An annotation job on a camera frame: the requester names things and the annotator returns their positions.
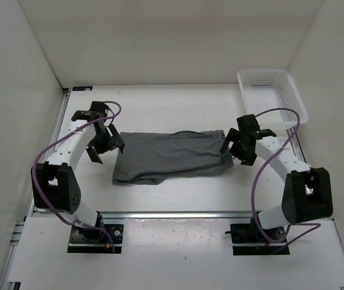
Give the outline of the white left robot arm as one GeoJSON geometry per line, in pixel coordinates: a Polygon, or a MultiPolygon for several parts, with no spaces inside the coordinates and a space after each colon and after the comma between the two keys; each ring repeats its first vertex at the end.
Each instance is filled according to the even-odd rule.
{"type": "Polygon", "coordinates": [[[87,110],[77,110],[67,133],[43,149],[33,162],[31,182],[35,207],[50,211],[63,223],[84,228],[84,235],[98,242],[105,235],[101,215],[82,201],[75,175],[81,156],[101,163],[101,154],[125,147],[112,121],[121,113],[116,101],[92,101],[87,110]]]}

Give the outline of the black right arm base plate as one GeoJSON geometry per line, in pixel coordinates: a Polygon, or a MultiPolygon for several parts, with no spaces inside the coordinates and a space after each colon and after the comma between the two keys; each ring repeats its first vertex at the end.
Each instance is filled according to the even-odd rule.
{"type": "Polygon", "coordinates": [[[251,224],[230,224],[224,234],[231,237],[234,256],[290,255],[286,239],[282,243],[269,243],[251,224]]]}

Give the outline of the grey cotton shorts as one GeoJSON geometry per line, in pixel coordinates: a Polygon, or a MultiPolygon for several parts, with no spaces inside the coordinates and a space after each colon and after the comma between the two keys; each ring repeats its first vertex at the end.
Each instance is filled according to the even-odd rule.
{"type": "Polygon", "coordinates": [[[223,130],[172,134],[123,132],[112,174],[114,185],[159,185],[168,178],[213,177],[228,172],[233,158],[221,153],[223,130]]]}

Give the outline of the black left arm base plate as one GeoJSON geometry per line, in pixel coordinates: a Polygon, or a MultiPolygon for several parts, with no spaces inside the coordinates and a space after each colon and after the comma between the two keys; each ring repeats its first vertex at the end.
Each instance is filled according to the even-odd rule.
{"type": "Polygon", "coordinates": [[[112,238],[111,245],[108,236],[101,231],[73,226],[70,231],[67,252],[90,254],[121,254],[124,225],[104,224],[105,230],[112,238]]]}

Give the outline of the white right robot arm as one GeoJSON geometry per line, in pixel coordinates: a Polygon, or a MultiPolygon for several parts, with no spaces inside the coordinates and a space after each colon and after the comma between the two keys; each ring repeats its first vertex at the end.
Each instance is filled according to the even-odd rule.
{"type": "Polygon", "coordinates": [[[330,175],[323,167],[314,168],[301,161],[279,141],[271,129],[260,128],[257,118],[244,115],[236,120],[221,147],[244,166],[252,166],[262,158],[283,180],[281,203],[268,210],[253,212],[251,237],[266,240],[273,228],[329,218],[333,215],[330,175]]]}

